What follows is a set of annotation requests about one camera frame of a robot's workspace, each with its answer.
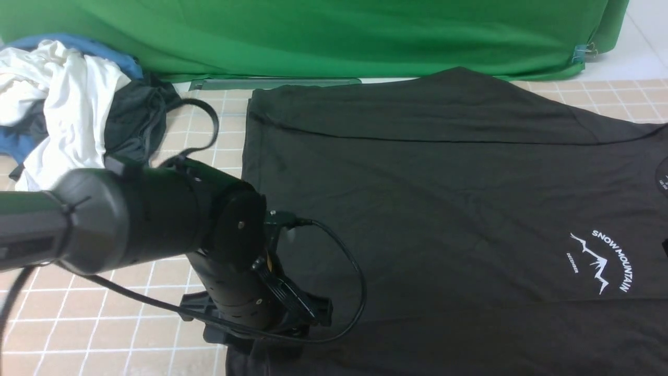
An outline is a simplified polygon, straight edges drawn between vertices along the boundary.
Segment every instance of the dark gray garment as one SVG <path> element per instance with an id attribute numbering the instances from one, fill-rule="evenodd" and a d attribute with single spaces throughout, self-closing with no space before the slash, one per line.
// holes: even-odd
<path id="1" fill-rule="evenodd" d="M 148 163 L 158 150 L 167 128 L 167 112 L 176 108 L 181 97 L 169 83 L 153 77 L 135 80 L 114 94 L 104 129 L 106 155 L 118 155 Z M 44 101 L 33 104 L 26 116 L 14 128 L 30 134 L 38 145 L 47 136 Z M 23 166 L 11 174 L 21 176 Z"/>
<path id="2" fill-rule="evenodd" d="M 330 225 L 368 279 L 359 325 L 295 362 L 230 350 L 228 376 L 668 375 L 668 129 L 455 69 L 409 82 L 256 90 L 242 177 Z M 359 299 L 335 244 L 279 255 Z"/>

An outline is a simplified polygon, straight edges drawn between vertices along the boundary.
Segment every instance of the blue cloth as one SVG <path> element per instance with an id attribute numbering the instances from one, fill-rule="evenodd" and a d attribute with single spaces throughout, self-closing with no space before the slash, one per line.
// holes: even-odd
<path id="1" fill-rule="evenodd" d="M 59 41 L 66 48 L 74 48 L 84 55 L 99 56 L 103 59 L 110 60 L 118 65 L 121 72 L 125 73 L 127 77 L 133 80 L 141 80 L 144 77 L 142 67 L 137 64 L 134 57 L 113 50 L 105 44 L 81 35 L 66 33 L 32 35 L 8 43 L 5 45 L 5 48 L 14 47 L 26 51 L 34 50 L 39 45 L 39 42 L 45 39 Z"/>
<path id="2" fill-rule="evenodd" d="M 23 163 L 36 147 L 30 134 L 19 133 L 9 126 L 0 126 L 0 154 L 8 154 L 16 163 Z"/>

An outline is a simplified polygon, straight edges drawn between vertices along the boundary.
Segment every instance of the table surface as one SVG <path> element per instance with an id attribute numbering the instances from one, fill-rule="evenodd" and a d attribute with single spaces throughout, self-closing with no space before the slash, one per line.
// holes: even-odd
<path id="1" fill-rule="evenodd" d="M 668 122 L 668 80 L 605 82 L 515 82 L 557 102 L 612 118 Z M 240 176 L 245 114 L 251 90 L 193 91 L 219 111 L 221 130 L 214 148 L 194 158 Z M 183 148 L 205 145 L 211 121 L 201 110 L 180 108 L 168 115 L 168 133 L 154 163 Z M 15 163 L 0 157 L 0 189 Z M 17 272 L 0 274 L 6 294 Z M 105 274 L 142 294 L 178 304 L 202 285 L 184 256 Z M 5 375 L 218 376 L 226 349 L 202 340 L 204 325 L 134 302 L 59 268 L 39 269 L 21 293 L 11 317 L 3 354 Z"/>

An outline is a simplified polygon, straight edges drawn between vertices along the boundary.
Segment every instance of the green cloth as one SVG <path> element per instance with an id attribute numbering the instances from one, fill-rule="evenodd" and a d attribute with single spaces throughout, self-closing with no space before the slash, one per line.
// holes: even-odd
<path id="1" fill-rule="evenodd" d="M 173 80 L 414 77 L 455 66 L 553 80 L 612 48 L 628 0 L 4 0 L 0 35 L 78 33 Z"/>

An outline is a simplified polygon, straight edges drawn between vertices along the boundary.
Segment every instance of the black wire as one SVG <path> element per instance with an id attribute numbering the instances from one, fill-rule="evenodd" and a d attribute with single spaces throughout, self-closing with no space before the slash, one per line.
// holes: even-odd
<path id="1" fill-rule="evenodd" d="M 216 140 L 218 140 L 218 133 L 220 132 L 220 121 L 218 120 L 218 113 L 216 112 L 216 110 L 213 109 L 213 107 L 209 103 L 206 103 L 205 101 L 199 99 L 184 98 L 181 99 L 181 103 L 176 108 L 181 107 L 185 104 L 191 104 L 193 106 L 197 106 L 206 111 L 206 113 L 209 116 L 211 116 L 211 121 L 213 122 L 213 134 L 211 136 L 211 139 L 209 140 L 209 143 L 206 146 L 187 148 L 186 150 L 183 150 L 181 153 L 178 153 L 178 155 L 181 157 L 187 157 L 192 153 L 195 153 L 197 151 L 203 151 L 212 147 L 216 143 Z"/>
<path id="2" fill-rule="evenodd" d="M 350 261 L 350 263 L 353 265 L 353 269 L 357 273 L 359 277 L 359 282 L 361 285 L 361 294 L 360 294 L 360 299 L 359 299 L 359 307 L 357 308 L 357 311 L 355 312 L 355 315 L 353 318 L 350 320 L 348 325 L 343 329 L 341 332 L 339 332 L 337 335 L 325 339 L 300 339 L 300 338 L 295 338 L 295 337 L 289 337 L 285 335 L 278 335 L 276 333 L 270 333 L 267 331 L 262 331 L 259 329 L 251 328 L 249 326 L 237 324 L 235 322 L 227 321 L 222 318 L 218 318 L 215 316 L 211 316 L 209 314 L 204 314 L 201 312 L 197 312 L 194 310 L 189 310 L 187 308 L 182 308 L 179 306 L 175 306 L 173 304 L 169 304 L 167 302 L 162 302 L 160 300 L 156 300 L 153 298 L 149 298 L 148 296 L 138 294 L 137 292 L 128 290 L 127 288 L 124 288 L 123 286 L 117 285 L 109 280 L 106 280 L 105 278 L 102 278 L 100 276 L 81 276 L 82 278 L 85 278 L 86 280 L 89 280 L 90 282 L 99 284 L 100 286 L 106 287 L 110 289 L 111 291 L 117 292 L 118 294 L 121 294 L 127 298 L 131 298 L 134 300 L 137 300 L 139 302 L 142 302 L 144 304 L 149 304 L 151 306 L 155 306 L 158 308 L 162 308 L 164 310 L 169 310 L 178 314 L 181 314 L 183 316 L 189 316 L 192 318 L 195 318 L 199 321 L 204 322 L 205 324 L 209 324 L 215 327 L 218 327 L 224 331 L 230 332 L 234 331 L 239 334 L 245 334 L 245 335 L 255 335 L 258 337 L 263 337 L 267 339 L 275 339 L 279 341 L 284 341 L 284 342 L 290 342 L 290 343 L 299 343 L 303 345 L 316 345 L 316 344 L 324 344 L 324 343 L 330 343 L 332 341 L 336 341 L 340 339 L 341 337 L 344 337 L 347 335 L 354 327 L 355 325 L 359 322 L 359 319 L 362 316 L 362 313 L 364 312 L 364 308 L 366 305 L 367 301 L 367 282 L 366 279 L 364 278 L 364 274 L 359 267 L 359 264 L 357 263 L 357 260 L 355 260 L 355 257 L 353 254 L 350 252 L 348 247 L 345 245 L 343 240 L 336 234 L 332 229 L 327 227 L 325 224 L 314 221 L 312 219 L 300 219 L 300 226 L 310 226 L 314 225 L 316 227 L 321 228 L 327 235 L 329 235 L 335 242 L 336 244 L 341 248 L 341 251 L 345 254 L 345 257 Z"/>
<path id="3" fill-rule="evenodd" d="M 2 376 L 2 346 L 5 338 L 5 330 L 7 330 L 7 324 L 9 323 L 9 315 L 11 314 L 12 308 L 23 289 L 23 286 L 28 281 L 30 275 L 35 271 L 36 266 L 26 266 L 19 273 L 18 277 L 14 280 L 9 291 L 7 292 L 7 297 L 5 298 L 5 304 L 0 310 L 0 376 Z"/>

